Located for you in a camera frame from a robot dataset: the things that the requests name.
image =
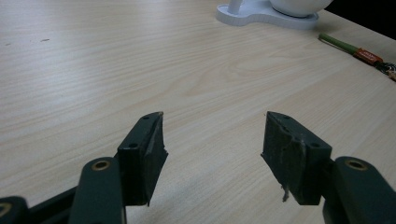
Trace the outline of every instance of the orange label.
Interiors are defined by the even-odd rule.
[[[375,54],[365,50],[365,49],[358,49],[358,51],[353,54],[353,56],[359,58],[360,60],[374,65],[376,62],[384,62],[380,57],[376,56]]]

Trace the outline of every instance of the wooden table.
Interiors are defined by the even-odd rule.
[[[396,62],[396,42],[320,11],[317,27],[232,27],[227,1],[0,3],[0,197],[30,206],[113,156],[137,120],[164,112],[169,152],[149,208],[130,223],[323,223],[262,157],[266,111],[373,164],[396,189],[396,85],[326,33]]]

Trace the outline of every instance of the wood grain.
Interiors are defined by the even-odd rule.
[[[164,112],[169,152],[150,208],[130,223],[323,223],[260,157],[268,110],[367,160],[396,188],[396,86],[318,41],[396,62],[394,40],[319,12],[312,31],[215,19],[223,1],[2,1],[0,197],[38,204]]]

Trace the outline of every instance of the white lamp base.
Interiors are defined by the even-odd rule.
[[[310,30],[317,24],[318,14],[296,18],[274,10],[269,0],[244,0],[240,6],[219,5],[216,18],[218,21],[232,26],[244,26],[251,22],[266,22],[291,29]]]

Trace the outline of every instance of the white cup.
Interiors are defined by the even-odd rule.
[[[273,8],[292,17],[307,17],[327,7],[332,0],[270,0]]]

